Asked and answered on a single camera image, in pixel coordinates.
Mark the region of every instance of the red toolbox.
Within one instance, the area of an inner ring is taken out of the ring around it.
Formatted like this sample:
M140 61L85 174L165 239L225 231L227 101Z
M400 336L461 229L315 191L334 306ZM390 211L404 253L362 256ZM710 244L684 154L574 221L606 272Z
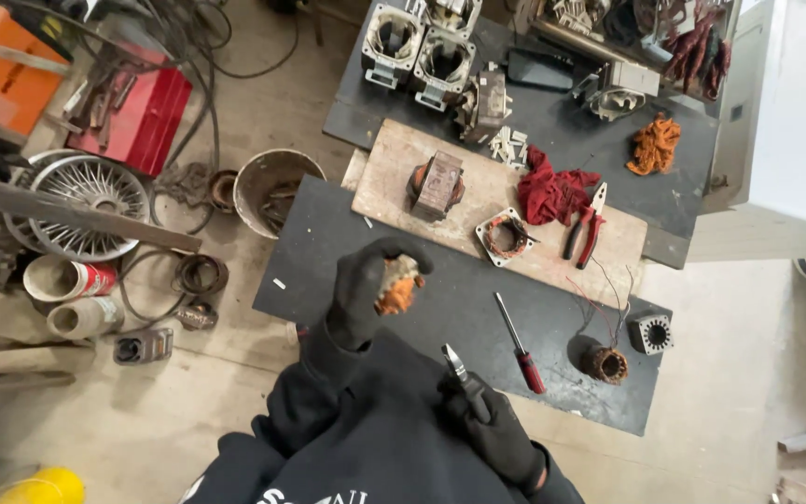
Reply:
M158 52L125 46L131 52L162 63ZM192 84L175 68L139 74L120 110L110 110L110 131L106 149L98 146L97 134L86 130L72 133L67 146L121 161L141 173L157 177L163 170Z

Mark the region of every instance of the red cloth rag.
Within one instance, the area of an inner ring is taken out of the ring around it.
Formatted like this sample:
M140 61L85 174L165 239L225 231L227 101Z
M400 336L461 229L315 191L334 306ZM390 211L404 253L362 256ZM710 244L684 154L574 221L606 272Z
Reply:
M540 226L558 221L570 226L572 213L590 204L584 188L595 186L602 178L598 173L572 169L555 173L546 153L528 146L531 171L518 183L518 200L528 224Z

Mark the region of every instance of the orange box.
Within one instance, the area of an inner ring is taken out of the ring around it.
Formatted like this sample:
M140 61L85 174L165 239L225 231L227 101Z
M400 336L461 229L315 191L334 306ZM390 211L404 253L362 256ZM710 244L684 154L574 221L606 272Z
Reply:
M12 20L2 6L0 46L67 63L61 55ZM62 79L62 75L0 57L0 126L28 135Z

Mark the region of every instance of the red-handled pliers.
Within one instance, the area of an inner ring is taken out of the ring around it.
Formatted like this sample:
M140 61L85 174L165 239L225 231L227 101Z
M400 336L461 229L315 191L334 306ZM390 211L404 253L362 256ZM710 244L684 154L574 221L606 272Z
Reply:
M584 269L587 267L589 258L593 256L593 249L596 248L596 242L599 238L599 228L605 223L602 218L602 209L605 207L605 193L608 192L608 183L603 182L599 184L596 193L593 194L593 202L587 208L580 212L580 220L574 224L568 235L568 241L565 243L565 252L562 254L562 259L570 259L574 256L574 248L577 246L577 237L580 235L580 230L583 229L585 224L589 224L589 232L587 233L587 246L584 246L583 253L577 259L577 269Z

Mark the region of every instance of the black work glove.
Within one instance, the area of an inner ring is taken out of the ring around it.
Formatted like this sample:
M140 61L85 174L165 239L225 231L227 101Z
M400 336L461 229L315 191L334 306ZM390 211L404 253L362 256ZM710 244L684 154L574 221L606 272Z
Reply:
M404 238L381 238L338 260L335 297L325 317L335 344L345 350L364 350L382 322L375 301L382 288L384 259L406 254L418 262L421 274L434 270L431 259L415 242Z
M459 380L452 373L448 373L437 386L443 395L444 408L464 428L469 444L487 465L530 495L546 469L546 456L531 444L509 398L493 390L475 373L469 372L468 375L484 385L480 395L490 411L490 423L484 424L475 418Z

